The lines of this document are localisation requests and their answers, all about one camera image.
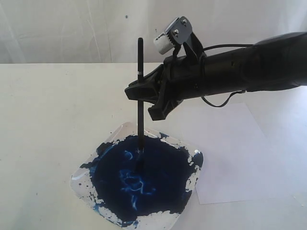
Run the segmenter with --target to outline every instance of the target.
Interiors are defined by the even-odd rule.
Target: blue paint
[[[144,169],[135,172],[137,149],[137,136],[117,144],[103,143],[96,150],[98,157],[80,166],[90,170],[97,198],[104,201],[96,204],[95,210],[109,209],[122,220],[117,223],[122,227],[136,228],[138,216],[159,211],[180,214],[191,196],[191,191],[186,192],[186,181],[196,171],[195,165],[202,166],[202,154],[196,154],[190,166],[184,147],[145,136]]]

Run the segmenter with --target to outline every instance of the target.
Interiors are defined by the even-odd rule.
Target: white paper sheet
[[[180,125],[205,156],[197,184],[201,204],[283,197],[307,190],[307,180],[301,180],[307,170],[301,175],[289,173],[295,172],[291,153],[270,147],[245,104],[196,107],[189,115],[202,120],[197,126],[202,133],[193,133],[188,123]],[[282,161],[285,154],[289,163]]]

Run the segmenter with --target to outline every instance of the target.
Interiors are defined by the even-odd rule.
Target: screw
[[[183,19],[183,20],[181,21],[181,23],[182,23],[183,25],[186,25],[186,24],[187,24],[187,20],[186,20],[186,19]]]
[[[175,35],[176,37],[178,37],[178,34],[179,34],[179,30],[178,30],[178,29],[173,30],[173,35]]]

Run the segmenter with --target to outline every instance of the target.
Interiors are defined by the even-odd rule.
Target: black stick
[[[143,38],[138,39],[138,82],[144,81]],[[144,151],[144,102],[138,101],[138,152]]]

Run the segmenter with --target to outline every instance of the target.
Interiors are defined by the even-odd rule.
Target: paint tray
[[[76,195],[127,230],[168,230],[184,210],[203,156],[194,147],[145,129],[144,168],[135,170],[137,126],[122,124],[71,178]]]

